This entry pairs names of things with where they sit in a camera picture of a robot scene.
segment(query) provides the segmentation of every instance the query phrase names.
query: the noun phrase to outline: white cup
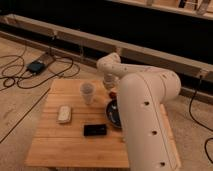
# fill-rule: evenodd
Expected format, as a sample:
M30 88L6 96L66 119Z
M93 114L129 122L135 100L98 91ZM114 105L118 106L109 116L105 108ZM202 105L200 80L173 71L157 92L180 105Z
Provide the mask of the white cup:
M93 102L95 93L95 87L91 83L83 83L80 87L81 96L84 99L85 104L90 105Z

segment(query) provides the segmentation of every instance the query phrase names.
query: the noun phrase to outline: concrete floor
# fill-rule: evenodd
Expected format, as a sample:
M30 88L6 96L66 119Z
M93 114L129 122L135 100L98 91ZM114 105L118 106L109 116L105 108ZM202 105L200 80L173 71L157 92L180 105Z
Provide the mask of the concrete floor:
M23 45L0 38L0 56L8 54L21 54ZM28 48L24 58L26 63L36 59L41 51ZM0 66L6 62L0 58ZM99 78L101 74L96 69L79 64L81 72L75 78ZM50 75L45 71L40 80ZM0 138L7 133L11 126L26 112L39 96L51 85L51 81L33 90L20 90L17 87L0 92ZM46 168L33 168L24 165L24 160L30 147L36 125L42 112L43 99L33 111L18 125L18 127L0 144L0 170L1 171L46 171ZM169 120L177 148L180 154L181 171L212 171L213 165L207 160L204 153L204 141L213 134L196 125L188 115L189 99L179 96L175 100L165 104L169 114ZM212 126L213 106L195 101L193 113L197 119ZM213 157L213 142L209 143L209 153ZM73 169L73 171L85 171L85 169ZM109 171L112 169L96 169L95 171Z

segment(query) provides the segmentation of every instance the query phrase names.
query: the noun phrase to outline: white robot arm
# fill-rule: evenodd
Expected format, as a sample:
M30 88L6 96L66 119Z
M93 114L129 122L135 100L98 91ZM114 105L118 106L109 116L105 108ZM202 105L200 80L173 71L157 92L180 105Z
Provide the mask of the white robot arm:
M99 59L97 68L121 79L118 110L131 171L177 170L160 111L161 103L180 92L177 74L152 66L121 64L116 53Z

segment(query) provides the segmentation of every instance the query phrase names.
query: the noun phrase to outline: black power bank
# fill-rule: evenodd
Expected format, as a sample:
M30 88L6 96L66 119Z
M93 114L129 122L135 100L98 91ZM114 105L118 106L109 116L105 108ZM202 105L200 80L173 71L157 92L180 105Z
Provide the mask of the black power bank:
M84 136L106 135L106 124L84 125Z

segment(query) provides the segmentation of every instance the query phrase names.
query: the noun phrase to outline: wire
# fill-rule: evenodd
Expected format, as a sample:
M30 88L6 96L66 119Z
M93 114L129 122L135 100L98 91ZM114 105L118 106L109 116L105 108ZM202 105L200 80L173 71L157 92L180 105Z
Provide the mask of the wire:
M41 97L31 106L31 108L23 115L21 119L11 128L11 130L1 139L0 144L13 132L13 130L20 124L20 122L35 108L35 106L44 98L49 92L50 88L46 90Z
M48 71L49 71L50 73L52 73L52 74L54 74L54 75L57 75L57 76L59 76L60 78L70 78L70 77L73 77L73 76L75 76L76 74L78 74L78 73L80 72L80 67L79 67L77 64L74 64L72 58L70 58L70 57L55 57L55 59L56 59L56 62L58 62L58 63L65 63L65 64L70 64L70 62L63 61L63 60L60 60L60 59L69 59L69 60L71 60L72 65L75 66L75 67L77 68L77 72L74 73L74 74L72 74L72 75L65 76L65 75L64 75L65 72L63 73L63 75L59 75L58 73L54 72L52 69L48 68Z
M202 126L203 128L206 128L207 130L213 132L213 129L209 128L208 126L206 126L206 125L204 125L203 123L201 123L200 121L198 121L198 120L193 116L193 114L192 114L192 103L193 103L195 97L197 96L197 92L199 91L199 88L200 88L200 85L201 85L202 81L203 81L203 78L200 77L199 83L198 83L198 85L197 85L197 88L195 89L195 92L194 92L194 94L193 94L193 96L192 96L192 98L191 98L190 104L189 104L189 114L190 114L192 120L193 120L195 123L197 123L198 125Z
M18 79L16 85L17 85L20 89L32 89L32 88L36 88L36 87L38 87L38 86L40 86L40 85L46 83L48 80L50 80L50 79L52 79L52 78L54 78L54 77L56 77L56 76L59 76L59 77L60 77L60 74L66 72L66 71L68 71L68 70L70 70L70 69L73 67L73 65L77 66L77 71L76 71L76 73L70 75L69 77L73 77L73 76L77 75L77 74L80 72L80 67L79 67L78 65L74 64L72 58L62 57L61 59L63 59L63 58L64 58L64 59L69 59L69 60L71 60L71 63L69 63L70 66L67 67L66 69L64 69L64 70L62 70L62 71L60 71L60 72L58 72L58 73L54 73L54 75L50 76L49 78L43 80L42 82L40 82L40 83L38 83L38 84L36 84L36 85L28 86L28 87L25 87L25 86L20 85L20 83L21 83L22 81L26 80L26 79L23 77L24 74L26 73L26 71L25 71L25 72L21 75L21 77Z
M208 157L209 161L213 164L213 160L211 159L211 157L209 156L209 153L208 153L208 149L207 149L207 145L210 141L212 141L213 138L209 138L205 141L205 144L204 144L204 149L205 149L205 153L206 153L206 156Z
M193 103L193 101L194 101L194 99L195 99L195 97L196 97L196 95L197 95L197 92L199 91L199 88L200 88L200 85L201 85L201 83L202 83L202 80L203 80L203 77L201 76L200 79L199 79L199 83L198 83L198 85L197 85L197 88L195 89L195 92L194 92L194 94L193 94L193 96L192 96L192 98L191 98L190 104L189 104L189 114L190 114L192 120L193 120L196 124L200 125L201 127L207 129L207 130L210 131L210 132L213 132L213 129L212 129L212 128L209 128L208 126L206 126L206 125L204 125L203 123L201 123L200 121L198 121L198 120L193 116L192 111L191 111L191 110L192 110L192 103ZM208 149L207 149L207 145L208 145L209 141L212 141L212 140L213 140L213 138L208 138L208 139L205 141L205 143L204 143L204 150L205 150L205 154L206 154L208 160L213 164L213 160L211 159L211 157L210 157L210 155L209 155L209 153L208 153Z

